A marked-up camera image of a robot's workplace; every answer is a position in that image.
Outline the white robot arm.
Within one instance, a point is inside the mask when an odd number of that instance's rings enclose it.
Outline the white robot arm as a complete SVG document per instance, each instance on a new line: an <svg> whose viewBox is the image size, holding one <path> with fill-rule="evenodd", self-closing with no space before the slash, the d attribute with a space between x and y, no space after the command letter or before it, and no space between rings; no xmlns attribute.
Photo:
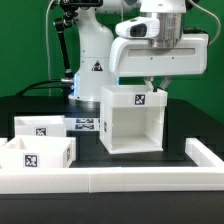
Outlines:
<svg viewBox="0 0 224 224"><path fill-rule="evenodd" d="M101 25L96 14L140 9L137 17L116 25ZM120 77L201 74L207 66L209 36L183 30L186 0L105 0L99 8L78 10L80 66L74 74L71 99L98 103L101 87Z"/></svg>

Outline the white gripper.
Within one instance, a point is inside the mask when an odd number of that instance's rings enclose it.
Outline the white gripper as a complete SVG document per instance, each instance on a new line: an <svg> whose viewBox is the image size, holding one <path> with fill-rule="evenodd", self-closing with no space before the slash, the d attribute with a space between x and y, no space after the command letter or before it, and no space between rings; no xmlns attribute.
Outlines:
<svg viewBox="0 0 224 224"><path fill-rule="evenodd" d="M184 34L173 48L152 48L147 39L118 37L111 47L109 70L118 77L145 77L151 92L155 91L153 77L166 76L160 84L160 88L166 90L171 76L205 71L207 46L207 34Z"/></svg>

